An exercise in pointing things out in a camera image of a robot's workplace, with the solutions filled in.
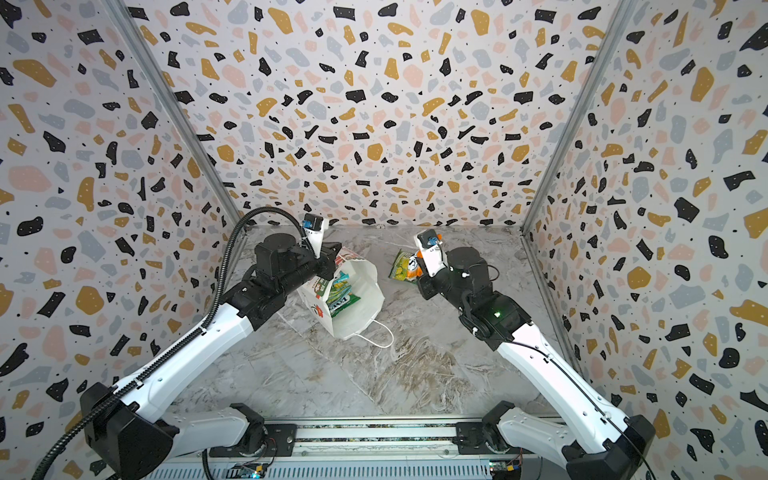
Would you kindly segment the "white paper bag with flower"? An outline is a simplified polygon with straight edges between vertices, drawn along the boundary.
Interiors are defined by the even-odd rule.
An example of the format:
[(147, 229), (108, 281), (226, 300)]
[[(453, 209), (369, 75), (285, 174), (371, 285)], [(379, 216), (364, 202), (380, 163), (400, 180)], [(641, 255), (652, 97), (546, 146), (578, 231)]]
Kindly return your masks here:
[[(298, 290), (314, 320), (335, 339), (357, 337), (377, 348), (393, 345), (391, 329), (377, 319), (384, 295), (377, 282), (377, 268), (357, 253), (342, 248), (330, 280), (314, 277)], [(382, 328), (389, 339), (384, 344), (364, 335), (371, 326)]]

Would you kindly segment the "orange pink candy packet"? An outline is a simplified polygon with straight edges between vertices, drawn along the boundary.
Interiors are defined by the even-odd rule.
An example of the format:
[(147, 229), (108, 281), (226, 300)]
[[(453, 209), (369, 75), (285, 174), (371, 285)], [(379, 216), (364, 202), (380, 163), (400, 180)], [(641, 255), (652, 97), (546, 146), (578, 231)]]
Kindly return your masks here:
[(417, 251), (409, 257), (407, 264), (407, 280), (410, 282), (416, 282), (418, 278), (427, 274), (426, 263), (421, 251)]

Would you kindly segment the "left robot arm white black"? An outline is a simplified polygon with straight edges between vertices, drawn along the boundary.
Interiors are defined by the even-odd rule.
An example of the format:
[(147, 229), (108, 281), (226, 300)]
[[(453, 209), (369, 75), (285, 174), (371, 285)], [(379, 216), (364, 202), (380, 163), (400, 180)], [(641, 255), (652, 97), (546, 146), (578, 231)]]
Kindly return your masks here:
[(268, 447), (264, 419), (242, 403), (218, 412), (164, 420), (176, 397), (217, 358), (263, 326), (288, 295), (336, 271), (339, 242), (317, 239), (307, 246), (290, 234), (267, 236), (256, 245), (256, 262), (205, 319), (147, 364), (113, 387), (97, 383), (81, 398), (94, 419), (85, 439), (121, 479), (142, 479), (165, 460), (215, 447), (241, 455)]

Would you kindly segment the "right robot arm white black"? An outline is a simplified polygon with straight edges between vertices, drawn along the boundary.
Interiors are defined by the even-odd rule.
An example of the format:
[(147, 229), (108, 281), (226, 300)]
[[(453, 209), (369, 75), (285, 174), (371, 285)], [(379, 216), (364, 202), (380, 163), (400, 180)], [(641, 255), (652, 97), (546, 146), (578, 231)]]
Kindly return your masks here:
[(419, 234), (416, 283), (426, 300), (439, 296), (458, 311), (462, 326), (519, 370), (545, 397), (558, 423), (502, 401), (480, 422), (457, 430), (462, 450), (504, 455), (534, 453), (572, 479), (630, 479), (648, 465), (652, 423), (630, 416), (601, 396), (551, 346), (532, 317), (497, 291), (490, 266), (473, 247), (444, 251), (432, 230)]

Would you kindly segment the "green yellow candy packet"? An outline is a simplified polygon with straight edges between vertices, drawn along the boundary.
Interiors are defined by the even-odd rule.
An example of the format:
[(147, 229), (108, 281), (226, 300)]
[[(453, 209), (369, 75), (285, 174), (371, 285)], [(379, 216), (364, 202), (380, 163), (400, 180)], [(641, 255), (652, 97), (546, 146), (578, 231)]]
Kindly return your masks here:
[(415, 283), (420, 272), (415, 253), (400, 250), (390, 269), (389, 278), (396, 281)]

